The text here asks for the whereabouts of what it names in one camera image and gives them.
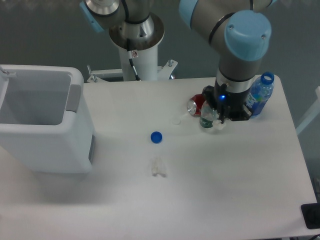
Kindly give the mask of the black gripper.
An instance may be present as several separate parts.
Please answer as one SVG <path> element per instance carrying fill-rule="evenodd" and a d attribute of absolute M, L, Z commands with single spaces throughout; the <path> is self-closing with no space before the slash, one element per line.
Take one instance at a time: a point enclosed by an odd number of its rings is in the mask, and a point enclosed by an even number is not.
<path fill-rule="evenodd" d="M 226 83 L 222 85 L 215 83 L 214 86 L 208 85 L 202 90 L 202 95 L 208 104 L 216 109 L 221 124 L 224 124 L 226 119 L 248 121 L 252 115 L 246 106 L 246 99 L 250 90 L 234 93 L 227 91 L 227 87 Z"/>

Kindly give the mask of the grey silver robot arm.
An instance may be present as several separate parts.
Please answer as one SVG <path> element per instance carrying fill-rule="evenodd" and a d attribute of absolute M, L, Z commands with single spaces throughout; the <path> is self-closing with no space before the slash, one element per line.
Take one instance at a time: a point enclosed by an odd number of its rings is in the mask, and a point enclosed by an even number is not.
<path fill-rule="evenodd" d="M 270 0 L 179 2 L 184 22 L 220 56 L 215 83 L 202 94 L 221 123 L 246 121 L 253 114 L 245 101 L 269 48 L 272 27 L 261 11 L 271 5 Z M 82 0 L 79 6 L 96 32 L 108 30 L 125 81 L 160 78 L 158 44 L 165 30 L 150 0 Z"/>

